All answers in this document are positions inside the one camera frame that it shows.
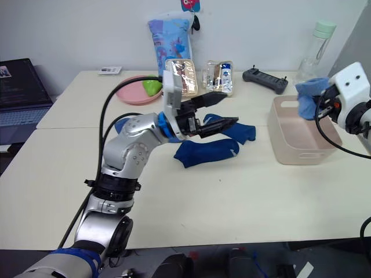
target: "white table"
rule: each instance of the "white table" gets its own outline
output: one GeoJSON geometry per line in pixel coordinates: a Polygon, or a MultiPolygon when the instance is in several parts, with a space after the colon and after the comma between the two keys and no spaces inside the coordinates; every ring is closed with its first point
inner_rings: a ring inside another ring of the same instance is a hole
{"type": "MultiPolygon", "coordinates": [[[[83,181],[94,178],[97,167],[101,104],[119,82],[92,74],[83,72],[76,78],[40,123],[45,129],[32,134],[0,178],[0,249],[56,248],[88,192],[83,181]],[[100,95],[96,90],[91,105],[81,103],[87,102],[81,96],[86,95],[83,79],[105,91],[100,95]]],[[[371,214],[366,177],[370,162],[337,151],[318,166],[279,164],[265,126],[275,94],[252,83],[235,85],[232,98],[200,109],[199,118],[209,112],[239,116],[242,123],[257,125],[257,140],[241,146],[233,159],[189,169],[172,158],[178,144],[155,149],[129,214],[134,230],[128,247],[357,237],[371,214]]],[[[114,100],[108,118],[161,107],[160,100],[143,107],[114,100]]],[[[365,153],[356,137],[339,133],[345,147],[365,153]]],[[[221,138],[225,137],[218,134],[193,140],[221,138]]]]}
{"type": "MultiPolygon", "coordinates": [[[[53,104],[48,113],[37,125],[38,129],[98,127],[104,101],[111,90],[121,81],[135,75],[156,75],[155,71],[124,71],[120,76],[98,76],[96,71],[82,71],[53,104]]],[[[276,76],[287,76],[291,83],[294,72],[277,72],[276,76]]],[[[198,78],[199,90],[204,92],[198,78]]],[[[292,85],[287,86],[283,95],[296,94],[292,85]]],[[[234,74],[234,94],[218,105],[200,109],[202,120],[206,113],[221,116],[239,116],[241,122],[249,125],[265,126],[272,100],[277,95],[269,89],[242,80],[242,72],[234,74]]],[[[105,125],[108,126],[117,116],[128,112],[159,113],[163,110],[162,97],[153,103],[133,106],[121,102],[114,96],[108,106],[105,125]]]]}

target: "black cable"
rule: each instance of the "black cable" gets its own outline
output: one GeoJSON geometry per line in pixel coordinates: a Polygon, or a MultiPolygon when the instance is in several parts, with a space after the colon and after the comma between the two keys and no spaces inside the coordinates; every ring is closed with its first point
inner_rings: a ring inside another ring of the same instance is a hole
{"type": "Polygon", "coordinates": [[[365,229],[366,227],[371,223],[371,217],[366,219],[366,221],[362,224],[361,226],[361,230],[359,231],[359,237],[361,239],[361,243],[363,245],[363,250],[365,252],[365,257],[368,261],[368,263],[370,264],[371,266],[371,249],[368,245],[368,243],[366,242],[366,239],[365,239],[365,229]]]}
{"type": "MultiPolygon", "coordinates": [[[[124,87],[124,86],[126,86],[128,84],[134,83],[134,82],[146,81],[146,80],[154,80],[154,81],[162,82],[162,77],[161,76],[159,76],[159,77],[156,77],[156,76],[143,76],[143,77],[136,77],[136,78],[133,78],[133,79],[124,81],[124,82],[120,83],[119,85],[117,85],[112,90],[112,92],[108,95],[108,97],[106,98],[106,101],[104,102],[104,105],[103,105],[103,108],[102,108],[102,112],[100,114],[100,120],[99,120],[99,144],[98,144],[98,146],[99,146],[99,152],[98,152],[97,174],[96,174],[96,178],[95,178],[96,181],[99,179],[99,175],[100,175],[100,172],[101,172],[104,142],[106,141],[106,138],[107,138],[109,129],[111,129],[112,126],[114,125],[114,124],[110,124],[110,128],[107,129],[107,132],[106,132],[106,134],[103,137],[104,115],[106,114],[106,109],[107,109],[108,103],[110,102],[110,100],[112,99],[112,97],[115,95],[115,93],[117,93],[117,91],[119,89],[121,89],[122,87],[124,87]]],[[[58,248],[62,248],[64,246],[64,244],[66,243],[66,240],[67,240],[68,236],[70,235],[70,233],[71,233],[71,231],[72,231],[72,229],[73,229],[73,227],[74,227],[74,225],[75,225],[78,217],[80,216],[81,212],[84,210],[86,204],[89,201],[89,197],[90,197],[90,195],[93,192],[94,192],[94,188],[92,188],[89,191],[89,193],[86,195],[86,197],[83,200],[81,206],[79,207],[78,211],[76,212],[75,216],[73,217],[70,225],[68,226],[66,232],[64,233],[64,236],[63,236],[63,238],[62,238],[62,240],[61,240],[58,248]]]]}
{"type": "Polygon", "coordinates": [[[86,204],[89,201],[89,197],[93,192],[94,192],[94,187],[91,188],[91,190],[89,191],[89,193],[86,195],[85,199],[83,200],[82,204],[80,205],[79,209],[77,210],[77,212],[76,212],[75,216],[73,217],[70,225],[68,226],[66,232],[64,233],[64,236],[63,236],[61,242],[58,245],[58,249],[63,248],[64,244],[66,243],[66,240],[67,240],[68,236],[70,235],[70,233],[72,231],[72,228],[74,227],[74,225],[75,225],[77,219],[79,218],[81,212],[84,210],[86,204]]]}
{"type": "Polygon", "coordinates": [[[120,258],[121,257],[116,257],[117,261],[115,264],[112,263],[112,258],[109,258],[108,265],[110,266],[110,268],[117,268],[119,266],[118,263],[120,262],[120,258]]]}
{"type": "Polygon", "coordinates": [[[331,145],[333,145],[334,147],[342,150],[343,152],[347,152],[347,153],[350,153],[351,155],[355,155],[355,156],[359,156],[360,158],[367,158],[367,159],[371,159],[371,156],[369,155],[363,155],[361,153],[357,153],[357,152],[353,152],[353,151],[350,151],[349,149],[345,149],[343,148],[342,146],[336,144],[335,142],[333,142],[329,137],[327,137],[327,135],[323,132],[320,124],[319,124],[319,106],[321,105],[322,101],[323,101],[323,98],[324,98],[324,95],[321,95],[321,97],[319,98],[318,100],[318,103],[317,103],[317,106],[315,108],[315,116],[314,116],[314,119],[315,119],[315,125],[319,131],[319,133],[322,135],[322,137],[328,142],[330,143],[331,145]]]}

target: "laptop screen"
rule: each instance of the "laptop screen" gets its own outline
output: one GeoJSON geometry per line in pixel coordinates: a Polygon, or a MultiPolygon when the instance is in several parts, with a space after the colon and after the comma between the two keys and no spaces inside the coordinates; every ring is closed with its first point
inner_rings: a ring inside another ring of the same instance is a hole
{"type": "Polygon", "coordinates": [[[52,104],[30,59],[0,62],[0,108],[52,104]]]}

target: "laptop keyboard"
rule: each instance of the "laptop keyboard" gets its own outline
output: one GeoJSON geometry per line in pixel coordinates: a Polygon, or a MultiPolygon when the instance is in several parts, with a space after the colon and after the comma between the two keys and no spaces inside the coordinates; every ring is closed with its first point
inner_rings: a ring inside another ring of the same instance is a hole
{"type": "Polygon", "coordinates": [[[0,127],[29,125],[38,123],[47,113],[48,109],[5,112],[0,114],[0,127]]]}

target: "green bottle cap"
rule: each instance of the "green bottle cap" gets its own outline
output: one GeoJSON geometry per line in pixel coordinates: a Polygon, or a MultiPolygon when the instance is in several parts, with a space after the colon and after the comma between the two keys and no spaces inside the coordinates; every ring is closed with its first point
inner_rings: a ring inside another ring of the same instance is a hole
{"type": "Polygon", "coordinates": [[[336,29],[336,24],[331,21],[318,20],[315,24],[313,36],[321,39],[329,39],[336,29]]]}

